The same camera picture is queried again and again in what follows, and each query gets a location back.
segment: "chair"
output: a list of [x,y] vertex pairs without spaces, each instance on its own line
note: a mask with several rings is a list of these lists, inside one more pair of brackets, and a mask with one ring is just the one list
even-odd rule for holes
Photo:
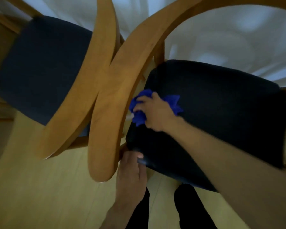
[[[109,180],[119,161],[119,138],[140,75],[154,57],[157,68],[145,88],[160,96],[180,95],[180,114],[194,126],[278,168],[283,167],[286,88],[238,70],[205,63],[164,60],[164,39],[180,23],[205,11],[256,4],[286,9],[286,0],[177,0],[142,22],[114,57],[94,106],[88,168],[99,182]],[[171,137],[130,126],[130,150],[144,154],[149,168],[185,183],[216,191],[191,157]]]
[[[19,34],[0,66],[0,97],[43,125],[50,122],[51,126],[58,119],[60,125],[50,129],[51,140],[56,144],[64,134],[64,142],[72,137],[77,147],[86,146],[87,143],[79,143],[88,138],[91,107],[98,93],[98,69],[110,63],[123,40],[111,0],[98,0],[94,34],[61,19],[43,16],[22,0],[7,1],[33,19],[21,30],[0,15],[0,23]],[[80,127],[69,121],[78,112],[84,119]],[[72,130],[79,133],[75,136]],[[40,156],[53,155],[48,154],[49,150]]]

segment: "navy fabric cushion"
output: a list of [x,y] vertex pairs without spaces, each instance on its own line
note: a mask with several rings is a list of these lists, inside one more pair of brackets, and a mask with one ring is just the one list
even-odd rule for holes
[[0,67],[0,96],[46,125],[72,87],[91,36],[91,31],[61,19],[32,19]]
[[[180,95],[187,122],[265,162],[282,168],[286,95],[277,84],[234,69],[169,60],[154,69],[145,89]],[[191,156],[169,135],[131,124],[127,146],[141,162],[167,176],[216,191]]]

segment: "white curtain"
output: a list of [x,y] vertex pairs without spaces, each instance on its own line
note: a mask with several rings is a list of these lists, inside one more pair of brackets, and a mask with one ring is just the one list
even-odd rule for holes
[[[44,15],[93,30],[96,0],[24,0]],[[113,0],[124,38],[175,0]],[[0,1],[0,11],[19,11]],[[166,39],[167,59],[200,61],[242,70],[286,86],[286,11],[243,5],[202,13]]]

